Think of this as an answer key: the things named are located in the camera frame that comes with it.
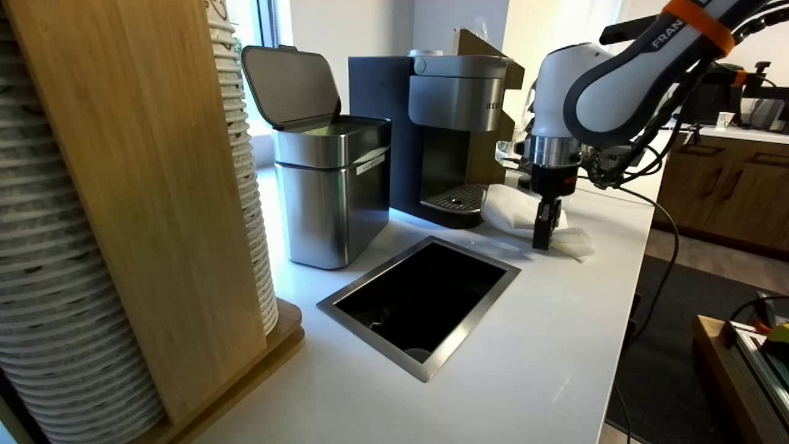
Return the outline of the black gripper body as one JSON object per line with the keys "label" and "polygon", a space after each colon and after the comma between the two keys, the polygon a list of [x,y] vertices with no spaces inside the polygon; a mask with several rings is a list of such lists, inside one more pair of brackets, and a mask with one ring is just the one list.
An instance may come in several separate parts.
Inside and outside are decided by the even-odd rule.
{"label": "black gripper body", "polygon": [[577,188],[576,167],[534,167],[534,190],[540,194],[537,218],[556,223],[560,218],[560,199]]}

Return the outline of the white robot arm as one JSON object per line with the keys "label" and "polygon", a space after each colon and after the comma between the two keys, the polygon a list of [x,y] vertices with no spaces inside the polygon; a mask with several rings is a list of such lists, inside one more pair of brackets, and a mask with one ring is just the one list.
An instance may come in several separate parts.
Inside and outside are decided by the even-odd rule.
{"label": "white robot arm", "polygon": [[531,190],[540,194],[534,247],[551,247],[579,167],[597,188],[629,181],[629,167],[711,67],[784,20],[788,0],[668,0],[620,53],[592,42],[553,49],[525,134]]}

